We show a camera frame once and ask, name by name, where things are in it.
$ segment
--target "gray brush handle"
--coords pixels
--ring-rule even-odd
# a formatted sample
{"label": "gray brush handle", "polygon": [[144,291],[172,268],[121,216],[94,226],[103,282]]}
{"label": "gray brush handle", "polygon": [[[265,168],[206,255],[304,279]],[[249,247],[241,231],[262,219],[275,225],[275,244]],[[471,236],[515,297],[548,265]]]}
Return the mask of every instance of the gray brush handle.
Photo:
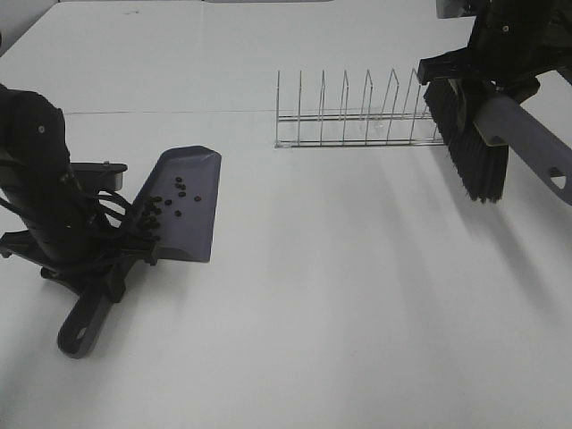
{"label": "gray brush handle", "polygon": [[[512,98],[496,95],[475,117],[489,146],[509,145],[560,199],[572,206],[572,149]],[[552,178],[564,176],[563,187]]]}

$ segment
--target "black bristles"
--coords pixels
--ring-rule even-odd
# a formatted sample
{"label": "black bristles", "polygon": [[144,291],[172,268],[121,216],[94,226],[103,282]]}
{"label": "black bristles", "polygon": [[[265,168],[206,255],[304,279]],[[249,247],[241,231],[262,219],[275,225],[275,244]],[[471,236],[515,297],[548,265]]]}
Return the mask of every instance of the black bristles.
{"label": "black bristles", "polygon": [[502,197],[507,175],[509,147],[488,147],[473,124],[460,131],[458,100],[448,80],[434,80],[425,92],[425,102],[450,158],[473,201],[496,203]]}

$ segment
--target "wire dish rack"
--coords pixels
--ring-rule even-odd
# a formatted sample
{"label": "wire dish rack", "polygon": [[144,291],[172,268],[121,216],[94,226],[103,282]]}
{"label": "wire dish rack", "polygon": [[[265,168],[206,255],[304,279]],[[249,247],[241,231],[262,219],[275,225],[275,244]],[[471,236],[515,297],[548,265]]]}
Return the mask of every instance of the wire dish rack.
{"label": "wire dish rack", "polygon": [[349,75],[344,71],[336,107],[326,108],[326,75],[322,71],[319,99],[307,110],[303,94],[303,73],[299,73],[297,105],[282,110],[281,72],[276,86],[276,147],[415,147],[441,146],[442,136],[433,122],[424,99],[417,72],[409,75],[407,92],[400,99],[400,80],[391,73],[385,91],[375,91],[372,73],[367,70],[361,106],[349,107]]}

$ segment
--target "rack wire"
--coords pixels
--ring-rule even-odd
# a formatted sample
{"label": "rack wire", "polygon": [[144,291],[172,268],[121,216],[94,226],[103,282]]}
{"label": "rack wire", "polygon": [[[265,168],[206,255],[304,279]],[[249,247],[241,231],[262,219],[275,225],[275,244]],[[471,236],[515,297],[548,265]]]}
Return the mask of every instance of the rack wire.
{"label": "rack wire", "polygon": [[303,109],[303,73],[299,72],[295,111],[281,107],[281,72],[276,86],[276,147],[416,147],[441,146],[443,140],[421,97],[417,71],[409,74],[403,108],[398,109],[400,80],[391,69],[385,92],[375,92],[367,70],[361,106],[349,108],[349,74],[344,71],[340,108],[326,108],[326,74],[322,71],[317,110]]}

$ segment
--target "white table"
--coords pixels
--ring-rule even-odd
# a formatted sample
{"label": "white table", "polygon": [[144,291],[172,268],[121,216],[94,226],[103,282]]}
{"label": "white table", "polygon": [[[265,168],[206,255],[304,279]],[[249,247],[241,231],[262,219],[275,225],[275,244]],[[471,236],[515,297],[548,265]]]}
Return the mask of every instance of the white table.
{"label": "white table", "polygon": [[[515,156],[482,206],[442,147],[273,149],[277,69],[407,72],[466,40],[470,20],[432,17],[334,0],[40,20],[0,81],[64,109],[75,161],[127,162],[127,198],[168,147],[208,146],[223,171],[212,262],[137,265],[83,360],[55,346],[76,297],[1,262],[0,426],[568,428],[570,207]],[[526,106],[572,141],[570,94],[552,75]]]}

